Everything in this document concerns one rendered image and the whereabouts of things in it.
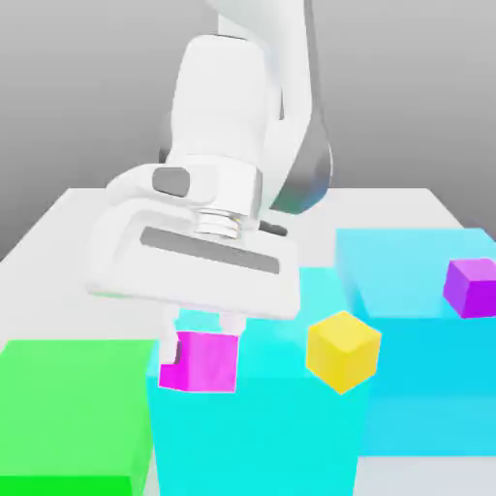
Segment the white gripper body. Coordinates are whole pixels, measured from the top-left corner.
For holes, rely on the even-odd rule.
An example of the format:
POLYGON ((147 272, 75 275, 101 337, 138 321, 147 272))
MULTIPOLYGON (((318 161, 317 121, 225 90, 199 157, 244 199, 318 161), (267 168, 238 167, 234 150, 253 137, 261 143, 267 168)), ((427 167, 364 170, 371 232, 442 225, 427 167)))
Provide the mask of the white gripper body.
POLYGON ((295 244, 272 233, 210 240, 152 207, 113 207, 89 237, 94 295, 176 303, 246 317, 293 319, 300 308, 295 244))

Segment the small magenta cube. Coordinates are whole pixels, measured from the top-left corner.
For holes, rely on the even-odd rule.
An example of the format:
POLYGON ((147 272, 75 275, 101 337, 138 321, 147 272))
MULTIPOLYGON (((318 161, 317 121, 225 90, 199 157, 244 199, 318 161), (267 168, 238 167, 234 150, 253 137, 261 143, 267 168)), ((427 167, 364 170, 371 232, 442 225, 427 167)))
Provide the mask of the small magenta cube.
POLYGON ((178 357, 160 363, 158 386, 183 392, 233 393, 239 337, 193 330, 178 332, 178 357))

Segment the small yellow cube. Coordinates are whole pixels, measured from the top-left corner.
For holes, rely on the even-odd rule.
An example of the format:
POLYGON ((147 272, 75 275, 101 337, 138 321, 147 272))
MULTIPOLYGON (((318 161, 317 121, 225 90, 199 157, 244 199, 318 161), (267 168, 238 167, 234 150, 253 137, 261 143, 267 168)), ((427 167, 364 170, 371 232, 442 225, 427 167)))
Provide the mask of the small yellow cube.
POLYGON ((340 311, 309 327, 306 367, 344 394, 375 375, 381 340, 378 330, 340 311))

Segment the small purple cube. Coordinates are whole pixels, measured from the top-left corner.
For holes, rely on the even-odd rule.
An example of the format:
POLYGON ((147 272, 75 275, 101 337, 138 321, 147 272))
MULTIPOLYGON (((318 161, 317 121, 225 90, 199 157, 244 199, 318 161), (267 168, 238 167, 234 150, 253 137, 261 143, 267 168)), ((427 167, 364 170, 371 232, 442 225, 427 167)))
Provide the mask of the small purple cube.
POLYGON ((443 296, 463 319, 496 317, 496 262, 451 260, 443 296))

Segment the large cyan box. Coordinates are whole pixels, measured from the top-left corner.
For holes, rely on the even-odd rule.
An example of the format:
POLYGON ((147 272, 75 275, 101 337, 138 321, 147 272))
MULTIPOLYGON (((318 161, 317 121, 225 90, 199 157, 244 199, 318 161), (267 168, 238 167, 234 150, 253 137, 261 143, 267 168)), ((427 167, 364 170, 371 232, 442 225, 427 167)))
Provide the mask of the large cyan box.
POLYGON ((300 287, 295 319, 249 322, 233 393, 162 388, 149 360, 160 496, 353 496, 370 386, 338 394, 307 369, 308 328, 347 303, 331 268, 300 287))

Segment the large green box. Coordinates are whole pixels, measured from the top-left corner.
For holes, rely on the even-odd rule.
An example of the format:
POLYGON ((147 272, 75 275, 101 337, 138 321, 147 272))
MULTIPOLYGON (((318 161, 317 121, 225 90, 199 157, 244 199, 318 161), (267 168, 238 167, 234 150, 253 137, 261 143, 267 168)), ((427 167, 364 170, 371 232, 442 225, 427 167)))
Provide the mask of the large green box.
POLYGON ((11 341, 0 353, 0 496, 143 496, 149 341, 11 341))

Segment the large light blue box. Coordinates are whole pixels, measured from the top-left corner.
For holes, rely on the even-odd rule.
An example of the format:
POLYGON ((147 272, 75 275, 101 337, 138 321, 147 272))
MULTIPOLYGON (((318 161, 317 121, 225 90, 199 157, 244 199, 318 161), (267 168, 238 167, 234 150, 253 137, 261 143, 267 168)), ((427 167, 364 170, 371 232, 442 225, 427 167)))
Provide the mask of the large light blue box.
POLYGON ((350 311, 382 334, 362 451, 496 456, 496 317, 463 319, 449 264, 496 261, 481 229, 340 229, 335 268, 350 311))

